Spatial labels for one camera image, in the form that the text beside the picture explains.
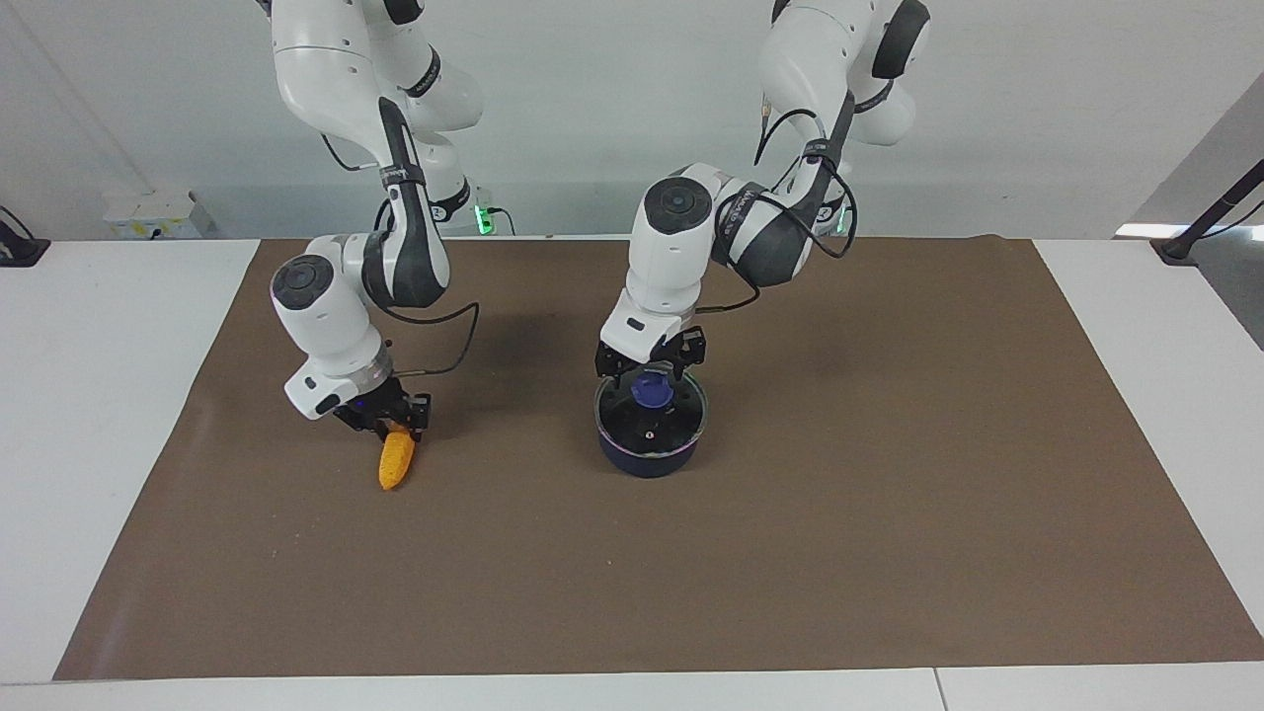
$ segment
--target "black strap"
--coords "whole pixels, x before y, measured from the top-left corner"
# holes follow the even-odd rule
[[[790,0],[772,0],[772,24],[776,24],[777,18],[781,16],[781,13],[785,11],[789,4]]]
[[[403,185],[406,182],[415,182],[417,185],[426,185],[426,173],[422,172],[421,166],[415,166],[412,163],[404,163],[402,166],[387,166],[382,168],[382,187],[391,191],[391,186]]]
[[[732,262],[733,240],[737,239],[737,233],[746,223],[746,216],[750,214],[751,207],[757,202],[755,196],[765,190],[757,182],[748,182],[742,186],[742,190],[734,194],[741,195],[741,197],[726,199],[732,200],[732,202],[729,204],[728,213],[719,224],[715,239],[712,242],[712,261],[717,264],[727,267]]]
[[[892,89],[895,89],[895,80],[894,78],[887,80],[886,81],[886,86],[882,87],[882,91],[878,91],[872,99],[866,99],[865,101],[861,101],[860,104],[857,104],[856,105],[856,113],[857,114],[863,114],[865,111],[868,111],[870,109],[876,108],[882,101],[886,101],[887,99],[890,99]]]
[[[809,140],[806,145],[803,147],[804,158],[828,158],[829,157],[829,140],[824,138],[818,138],[815,140]]]
[[[900,78],[921,28],[930,22],[930,10],[920,0],[904,0],[891,15],[891,24],[873,57],[873,78]]]
[[[386,0],[387,14],[397,25],[406,25],[421,16],[421,4],[417,0]]]
[[[453,215],[455,215],[458,210],[469,202],[469,199],[470,181],[466,180],[465,185],[461,186],[456,195],[430,204],[431,216],[436,223],[446,223],[453,219]]]
[[[382,259],[382,240],[386,237],[384,232],[369,235],[369,240],[364,245],[364,266],[360,267],[360,283],[364,285],[364,292],[369,295],[370,301],[377,304],[378,309],[392,306],[391,290],[387,288],[387,275]]]
[[[426,92],[431,90],[431,87],[439,83],[439,73],[440,70],[442,68],[442,65],[444,65],[442,59],[439,58],[439,51],[431,47],[430,66],[426,67],[426,72],[421,75],[421,78],[417,80],[417,83],[412,85],[408,89],[404,89],[403,92],[413,99],[421,99],[422,96],[425,96]]]

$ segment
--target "white table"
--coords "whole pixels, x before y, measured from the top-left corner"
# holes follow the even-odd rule
[[[1036,245],[1264,629],[1264,353],[1145,243]],[[51,684],[255,247],[59,243],[0,271],[0,710],[1264,707],[1264,663]]]

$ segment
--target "yellow toy corn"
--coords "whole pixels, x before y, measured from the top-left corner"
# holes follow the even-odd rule
[[[382,485],[382,491],[391,491],[408,476],[408,466],[412,464],[412,453],[416,448],[417,443],[406,430],[394,430],[387,435],[387,440],[382,444],[382,461],[378,463],[378,483]]]

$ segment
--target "electrical outlet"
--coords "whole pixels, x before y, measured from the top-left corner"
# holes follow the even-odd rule
[[[119,239],[206,239],[215,223],[188,192],[155,192],[110,199],[105,211]]]

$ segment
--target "cable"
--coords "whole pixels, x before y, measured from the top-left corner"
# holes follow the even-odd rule
[[[13,221],[18,223],[18,226],[20,226],[20,228],[21,228],[21,232],[27,233],[27,238],[28,238],[28,239],[35,239],[35,235],[34,235],[34,233],[32,233],[32,232],[30,232],[30,228],[28,228],[28,226],[27,226],[27,223],[24,223],[24,221],[21,221],[20,219],[18,219],[18,215],[14,215],[14,214],[13,214],[13,213],[11,213],[11,211],[10,211],[10,210],[9,210],[8,207],[5,207],[4,205],[0,205],[0,211],[3,211],[3,213],[4,213],[5,215],[9,215],[9,219],[11,219]]]
[[[786,121],[786,119],[790,119],[793,116],[810,116],[810,118],[815,119],[817,120],[817,128],[820,130],[820,135],[822,137],[825,135],[825,129],[824,129],[824,127],[820,125],[820,119],[817,116],[815,111],[811,111],[809,109],[795,109],[793,111],[786,111],[785,114],[781,114],[780,116],[777,116],[777,120],[772,121],[772,128],[769,129],[767,133],[765,133],[763,135],[760,137],[760,147],[755,149],[755,164],[756,166],[758,166],[760,161],[763,158],[763,149],[769,147],[769,140],[771,140],[772,135],[775,133],[777,133],[777,129],[781,128],[781,124],[784,124]]]
[[[728,197],[720,201],[719,207],[715,210],[713,234],[717,235],[719,234],[720,216],[724,214],[724,210],[734,201],[737,201],[741,196],[742,196],[741,192],[734,192],[733,195],[729,195]],[[744,276],[742,276],[741,272],[737,271],[737,264],[733,263],[733,258],[729,257],[727,249],[724,250],[724,266],[732,268],[733,273],[736,273],[742,280],[742,282],[746,283],[746,286],[751,287],[751,296],[747,297],[744,301],[738,301],[737,304],[727,304],[724,306],[702,306],[694,310],[695,314],[726,314],[728,311],[737,311],[738,309],[750,306],[751,304],[755,304],[756,301],[760,300],[762,291],[760,291],[758,286],[751,283]]]
[[[758,200],[760,202],[767,202],[769,205],[772,205],[774,207],[781,210],[781,214],[790,218],[790,220],[794,221],[795,226],[798,226],[805,235],[808,235],[808,239],[810,239],[813,244],[819,247],[822,252],[824,252],[827,256],[834,259],[842,259],[843,257],[846,257],[847,253],[851,252],[852,244],[856,243],[854,215],[852,219],[851,229],[848,230],[847,244],[843,245],[842,250],[834,252],[833,249],[825,247],[825,243],[823,243],[820,238],[817,237],[817,233],[813,232],[813,229],[808,226],[808,224],[804,223],[803,219],[799,218],[799,215],[795,215],[790,207],[786,207],[785,205],[777,202],[776,200],[769,197],[767,195],[756,195],[755,199]]]
[[[470,330],[469,330],[469,334],[465,337],[465,345],[461,348],[460,356],[456,357],[456,361],[451,366],[447,366],[446,368],[440,368],[437,371],[430,371],[430,369],[423,369],[423,368],[418,368],[418,369],[413,369],[413,371],[396,371],[392,374],[394,377],[397,377],[397,378],[415,378],[415,377],[421,377],[421,376],[442,376],[442,374],[450,373],[450,372],[455,371],[456,368],[461,367],[461,363],[465,362],[465,356],[468,356],[469,352],[470,352],[470,345],[474,343],[474,334],[478,331],[478,318],[479,318],[479,314],[482,311],[482,306],[479,305],[478,301],[474,301],[471,304],[465,305],[459,311],[453,311],[451,314],[449,314],[446,316],[441,316],[439,319],[411,319],[408,316],[403,316],[401,314],[397,314],[397,312],[392,311],[391,309],[383,309],[383,311],[386,311],[389,316],[399,319],[401,321],[403,321],[406,324],[426,325],[426,326],[428,326],[428,325],[436,325],[436,324],[444,324],[444,323],[451,321],[453,319],[456,319],[458,316],[460,316],[460,315],[463,315],[463,314],[465,314],[468,311],[471,311],[471,310],[474,311],[474,318],[470,319]]]
[[[1237,220],[1236,223],[1229,225],[1227,228],[1220,228],[1216,232],[1208,232],[1207,234],[1200,237],[1198,239],[1206,239],[1208,237],[1216,237],[1217,234],[1224,234],[1224,233],[1226,233],[1226,232],[1229,232],[1229,230],[1231,230],[1231,229],[1241,225],[1246,220],[1251,219],[1251,215],[1254,215],[1255,213],[1259,213],[1260,207],[1264,207],[1264,200],[1260,200],[1259,205],[1251,207],[1251,211],[1246,213],[1245,215],[1243,215],[1243,219]]]
[[[798,168],[799,163],[801,163],[801,162],[803,162],[803,156],[799,156],[798,158],[795,158],[794,161],[791,161],[790,162],[790,167],[786,168],[786,172],[781,173],[781,178],[777,180],[776,185],[774,185],[772,189],[769,190],[769,192],[776,192],[776,191],[781,190],[781,183],[785,182],[787,177],[790,177],[790,173],[794,172],[794,170]]]
[[[813,234],[811,240],[815,242],[817,247],[820,247],[820,250],[824,252],[825,254],[829,254],[834,259],[842,259],[843,257],[847,256],[848,252],[851,252],[852,245],[856,244],[856,225],[861,220],[861,209],[856,204],[856,194],[852,192],[852,186],[847,185],[847,181],[843,180],[843,176],[838,175],[838,168],[834,166],[833,161],[829,161],[828,158],[822,158],[820,164],[824,166],[827,171],[829,171],[829,177],[838,181],[838,185],[842,186],[843,195],[847,196],[847,205],[848,205],[847,209],[851,210],[852,213],[852,221],[849,225],[847,225],[847,244],[844,244],[843,249],[837,254],[827,249],[825,245],[817,239],[815,234]]]
[[[760,105],[760,138],[769,133],[769,116],[772,114],[772,102],[769,101],[769,95],[763,95],[763,104]]]
[[[382,229],[382,218],[384,218],[387,215],[387,210],[389,210],[389,209],[391,209],[391,199],[388,197],[388,199],[383,200],[382,201],[382,206],[378,207],[378,216],[373,218],[373,232],[378,232],[378,230]]]
[[[339,167],[341,167],[346,172],[356,173],[360,171],[365,171],[368,168],[378,167],[375,163],[365,163],[363,166],[349,166],[345,162],[343,162],[343,158],[337,156],[337,151],[334,151],[334,144],[329,142],[327,135],[322,133],[320,134],[320,139],[325,142],[325,148],[329,148],[329,154],[334,157],[334,161],[339,164]]]
[[[487,214],[489,215],[504,215],[509,219],[509,232],[513,237],[518,237],[518,228],[513,226],[513,215],[509,214],[504,207],[488,207]]]

